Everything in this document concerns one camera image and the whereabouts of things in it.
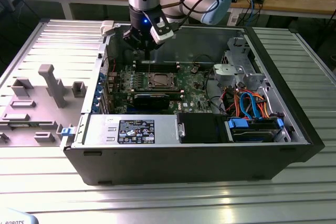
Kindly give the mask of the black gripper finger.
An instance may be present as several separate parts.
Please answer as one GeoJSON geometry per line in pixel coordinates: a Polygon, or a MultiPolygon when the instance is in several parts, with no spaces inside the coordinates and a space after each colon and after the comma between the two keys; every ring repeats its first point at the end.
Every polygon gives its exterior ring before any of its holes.
{"type": "Polygon", "coordinates": [[[151,51],[155,50],[156,47],[157,47],[157,44],[154,40],[147,41],[147,60],[150,60],[151,51]]]}
{"type": "Polygon", "coordinates": [[[148,40],[136,28],[130,28],[123,33],[123,40],[141,59],[148,59],[148,40]]]}

